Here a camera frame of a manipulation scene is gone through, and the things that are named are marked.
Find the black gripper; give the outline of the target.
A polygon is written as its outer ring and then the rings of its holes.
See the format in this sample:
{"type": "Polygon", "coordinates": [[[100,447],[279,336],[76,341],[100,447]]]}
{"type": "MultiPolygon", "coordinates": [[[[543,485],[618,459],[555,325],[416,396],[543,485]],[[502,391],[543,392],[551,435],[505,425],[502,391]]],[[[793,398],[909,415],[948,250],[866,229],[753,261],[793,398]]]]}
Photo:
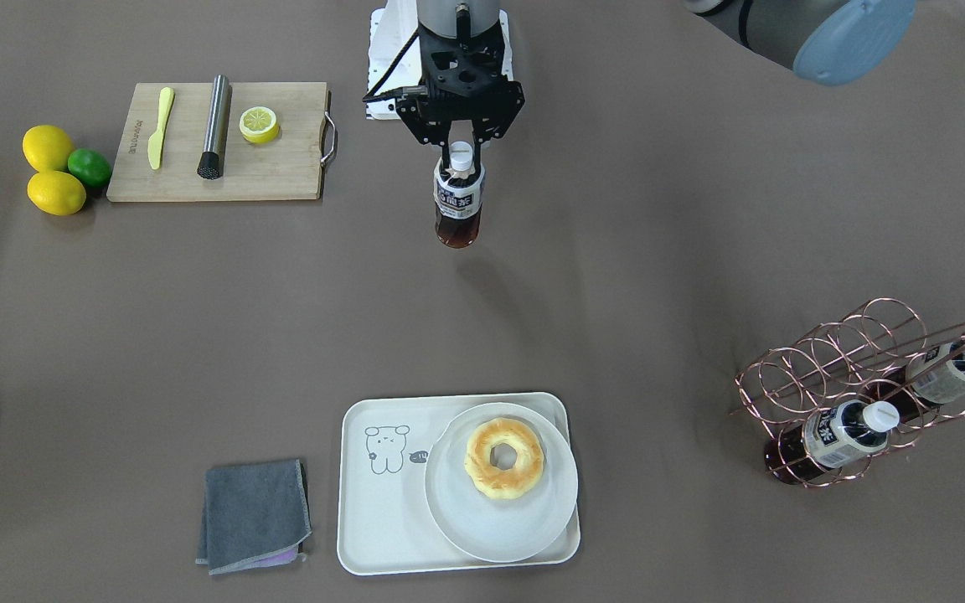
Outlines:
{"type": "Polygon", "coordinates": [[[524,107],[524,88],[504,72],[507,45],[498,1],[417,1],[421,79],[395,93],[400,120],[418,142],[441,150],[451,167],[452,123],[472,125],[472,165],[483,146],[505,137],[524,107]]]}

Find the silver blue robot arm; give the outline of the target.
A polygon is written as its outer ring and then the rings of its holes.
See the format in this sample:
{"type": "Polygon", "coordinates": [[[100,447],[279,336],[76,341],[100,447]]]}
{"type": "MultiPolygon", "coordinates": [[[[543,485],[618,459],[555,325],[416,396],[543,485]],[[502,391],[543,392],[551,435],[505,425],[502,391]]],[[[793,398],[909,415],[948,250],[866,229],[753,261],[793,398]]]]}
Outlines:
{"type": "MultiPolygon", "coordinates": [[[[904,37],[914,1],[686,1],[684,8],[744,49],[802,80],[861,79],[904,37]]],[[[385,72],[364,93],[390,107],[422,145],[453,162],[453,123],[468,121],[468,165],[505,137],[524,107],[524,88],[504,71],[507,45],[498,1],[416,1],[415,24],[385,72]]]]}

